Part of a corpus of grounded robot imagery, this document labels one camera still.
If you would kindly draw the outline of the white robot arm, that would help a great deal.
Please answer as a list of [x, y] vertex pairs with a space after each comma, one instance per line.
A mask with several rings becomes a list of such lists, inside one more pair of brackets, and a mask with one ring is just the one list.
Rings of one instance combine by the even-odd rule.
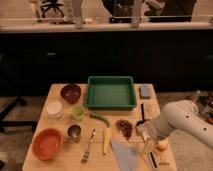
[[167, 103], [161, 114], [150, 120], [145, 130], [148, 137], [145, 140], [143, 152], [150, 153], [159, 141], [165, 140], [175, 130], [184, 131], [197, 138], [213, 150], [213, 125], [208, 124], [197, 116], [198, 107], [190, 100]]

